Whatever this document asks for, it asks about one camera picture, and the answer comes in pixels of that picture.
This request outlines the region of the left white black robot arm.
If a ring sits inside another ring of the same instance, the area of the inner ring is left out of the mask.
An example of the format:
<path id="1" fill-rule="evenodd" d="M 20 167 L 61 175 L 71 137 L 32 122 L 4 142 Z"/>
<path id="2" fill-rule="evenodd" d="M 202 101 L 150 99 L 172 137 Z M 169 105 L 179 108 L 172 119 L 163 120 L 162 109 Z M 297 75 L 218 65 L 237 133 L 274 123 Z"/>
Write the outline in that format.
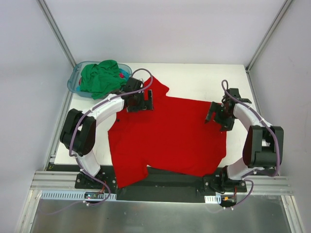
<path id="1" fill-rule="evenodd" d="M 76 160 L 80 171 L 87 175 L 87 185 L 97 189 L 103 183 L 102 176 L 98 174 L 101 168 L 93 152 L 97 126 L 123 109 L 138 112 L 153 108 L 153 92 L 150 89 L 109 94 L 90 108 L 82 111 L 75 108 L 69 110 L 60 134 L 60 142 L 69 150 L 69 157 Z"/>

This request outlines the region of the red t shirt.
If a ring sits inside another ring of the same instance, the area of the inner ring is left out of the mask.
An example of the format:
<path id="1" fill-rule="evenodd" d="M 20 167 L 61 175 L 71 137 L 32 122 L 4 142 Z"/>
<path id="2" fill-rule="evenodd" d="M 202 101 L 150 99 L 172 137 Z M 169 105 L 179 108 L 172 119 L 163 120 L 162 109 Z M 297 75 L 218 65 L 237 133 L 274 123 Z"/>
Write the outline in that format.
<path id="1" fill-rule="evenodd" d="M 119 187 L 148 176 L 148 167 L 202 177 L 215 172 L 226 156 L 226 133 L 205 118 L 210 103 L 168 97 L 157 79 L 145 82 L 153 110 L 118 112 L 108 131 L 112 164 Z"/>

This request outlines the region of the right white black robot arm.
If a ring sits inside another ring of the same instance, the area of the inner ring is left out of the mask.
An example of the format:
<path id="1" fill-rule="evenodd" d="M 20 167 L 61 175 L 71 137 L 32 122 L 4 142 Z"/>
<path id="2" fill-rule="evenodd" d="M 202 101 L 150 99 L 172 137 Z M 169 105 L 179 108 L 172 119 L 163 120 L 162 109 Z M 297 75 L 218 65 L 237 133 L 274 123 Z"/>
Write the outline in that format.
<path id="1" fill-rule="evenodd" d="M 206 122 L 213 120 L 220 124 L 221 131 L 232 130 L 236 119 L 247 130 L 242 158 L 225 166 L 219 179 L 219 187 L 226 192 L 236 186 L 236 180 L 256 172 L 271 177 L 278 175 L 282 162 L 284 130 L 265 121 L 251 104 L 248 99 L 237 103 L 232 100 L 222 104 L 212 102 L 206 117 Z"/>

